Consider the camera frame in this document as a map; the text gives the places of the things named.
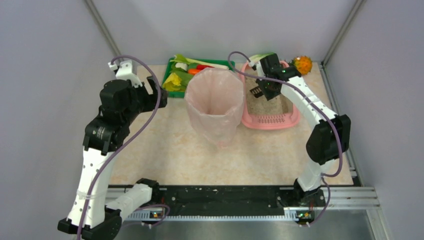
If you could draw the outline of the black slotted litter scoop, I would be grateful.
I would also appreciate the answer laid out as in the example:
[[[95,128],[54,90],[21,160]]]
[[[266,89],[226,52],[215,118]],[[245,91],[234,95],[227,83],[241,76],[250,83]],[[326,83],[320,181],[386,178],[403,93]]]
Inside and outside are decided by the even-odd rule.
[[[261,90],[261,88],[259,86],[256,86],[256,87],[250,89],[249,91],[251,92],[251,94],[255,98],[260,98],[264,95],[263,91]]]

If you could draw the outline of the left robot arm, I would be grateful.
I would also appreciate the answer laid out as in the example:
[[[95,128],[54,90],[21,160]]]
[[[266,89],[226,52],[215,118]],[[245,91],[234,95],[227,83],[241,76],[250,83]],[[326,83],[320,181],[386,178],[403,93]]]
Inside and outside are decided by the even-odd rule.
[[[123,221],[152,200],[158,183],[142,179],[117,199],[107,202],[117,154],[135,139],[130,126],[141,113],[155,115],[167,105],[168,95],[155,76],[143,83],[114,79],[104,84],[97,116],[86,126],[81,176],[68,216],[58,222],[60,232],[78,240],[113,240]]]

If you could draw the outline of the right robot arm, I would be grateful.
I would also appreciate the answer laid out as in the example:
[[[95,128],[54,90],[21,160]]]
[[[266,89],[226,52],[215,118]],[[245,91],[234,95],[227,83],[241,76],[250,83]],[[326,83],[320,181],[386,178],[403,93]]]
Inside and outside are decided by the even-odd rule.
[[[311,134],[305,148],[308,162],[293,184],[293,201],[303,205],[318,192],[323,178],[334,178],[343,167],[349,148],[351,120],[327,107],[308,87],[295,66],[283,67],[277,54],[262,57],[250,66],[256,83],[266,97],[277,92],[289,99],[307,120]]]

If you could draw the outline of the pink plastic trash bag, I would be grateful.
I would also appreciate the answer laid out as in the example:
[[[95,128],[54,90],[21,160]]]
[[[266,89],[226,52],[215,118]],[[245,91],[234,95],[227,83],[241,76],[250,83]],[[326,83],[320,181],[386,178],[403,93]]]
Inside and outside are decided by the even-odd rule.
[[[201,70],[189,81],[184,100],[195,132],[217,147],[231,144],[245,105],[244,83],[233,71]]]

